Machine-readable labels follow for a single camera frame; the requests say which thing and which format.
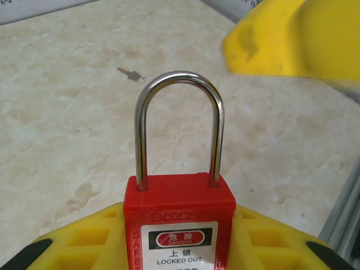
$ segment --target small metal key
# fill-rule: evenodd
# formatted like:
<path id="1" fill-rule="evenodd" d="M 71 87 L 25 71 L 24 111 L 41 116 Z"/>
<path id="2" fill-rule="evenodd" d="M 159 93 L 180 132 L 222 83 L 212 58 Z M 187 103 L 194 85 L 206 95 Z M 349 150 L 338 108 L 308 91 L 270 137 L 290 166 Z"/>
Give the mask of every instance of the small metal key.
<path id="1" fill-rule="evenodd" d="M 134 82 L 138 82 L 141 79 L 141 75 L 139 73 L 137 73 L 136 71 L 130 72 L 126 69 L 123 69 L 121 67 L 118 67 L 118 70 L 121 73 L 124 73 L 125 75 L 128 76 L 129 80 L 133 80 Z"/>

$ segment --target safety padlock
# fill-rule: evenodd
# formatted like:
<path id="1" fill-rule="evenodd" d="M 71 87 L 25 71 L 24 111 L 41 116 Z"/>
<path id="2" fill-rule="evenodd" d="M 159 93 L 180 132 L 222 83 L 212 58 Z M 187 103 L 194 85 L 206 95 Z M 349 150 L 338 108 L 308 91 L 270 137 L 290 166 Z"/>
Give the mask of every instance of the safety padlock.
<path id="1" fill-rule="evenodd" d="M 147 175 L 146 111 L 163 87 L 190 83 L 213 107 L 208 173 Z M 166 73 L 140 94 L 135 112 L 136 176 L 124 199 L 125 231 L 131 270 L 221 270 L 226 268 L 235 198 L 220 175 L 224 128 L 223 101 L 204 77 Z"/>

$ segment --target metal shackle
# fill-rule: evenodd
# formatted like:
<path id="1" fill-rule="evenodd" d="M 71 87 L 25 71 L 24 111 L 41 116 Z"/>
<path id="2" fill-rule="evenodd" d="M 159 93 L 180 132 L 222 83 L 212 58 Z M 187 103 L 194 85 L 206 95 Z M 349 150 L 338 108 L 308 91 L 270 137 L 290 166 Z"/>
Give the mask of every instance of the metal shackle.
<path id="1" fill-rule="evenodd" d="M 211 138 L 210 170 L 208 185 L 219 186 L 220 161 L 224 132 L 224 106 L 216 88 L 203 76 L 189 71 L 173 71 L 158 76 L 141 92 L 135 108 L 135 152 L 137 190 L 147 190 L 146 112 L 158 91 L 174 83 L 188 83 L 199 87 L 211 101 L 213 108 L 213 134 Z"/>

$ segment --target danger label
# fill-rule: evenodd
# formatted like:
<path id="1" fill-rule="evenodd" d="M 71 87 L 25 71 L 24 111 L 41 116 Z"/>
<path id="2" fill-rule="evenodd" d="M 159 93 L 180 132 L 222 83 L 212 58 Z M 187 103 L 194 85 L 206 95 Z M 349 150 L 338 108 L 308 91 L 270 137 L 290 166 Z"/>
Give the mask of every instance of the danger label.
<path id="1" fill-rule="evenodd" d="M 217 235 L 217 222 L 142 226 L 143 270 L 214 269 Z"/>

